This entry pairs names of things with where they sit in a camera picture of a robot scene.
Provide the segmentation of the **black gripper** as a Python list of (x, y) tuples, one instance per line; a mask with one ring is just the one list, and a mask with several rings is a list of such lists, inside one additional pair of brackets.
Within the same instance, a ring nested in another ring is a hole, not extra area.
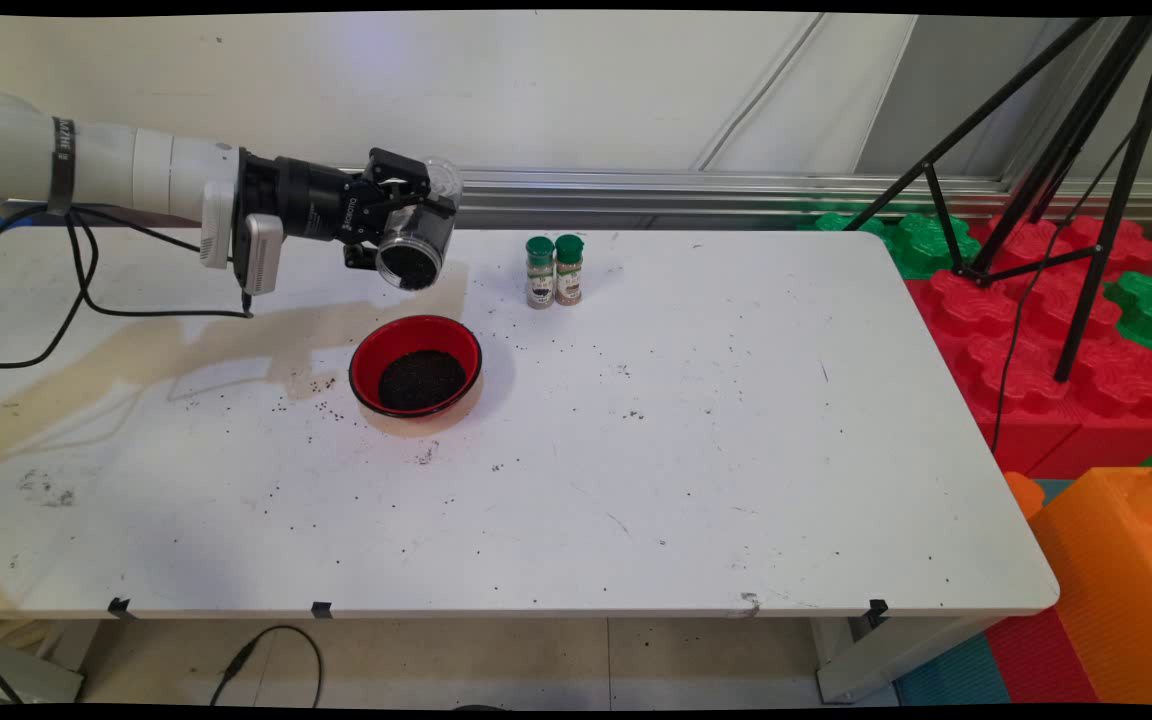
[(238, 152), (236, 223), (250, 214), (282, 220), (288, 236), (339, 241), (349, 270), (376, 272), (378, 247), (372, 215), (397, 209), (430, 209), (438, 217), (458, 211), (458, 168), (442, 158), (417, 160), (371, 149), (364, 176), (279, 156)]

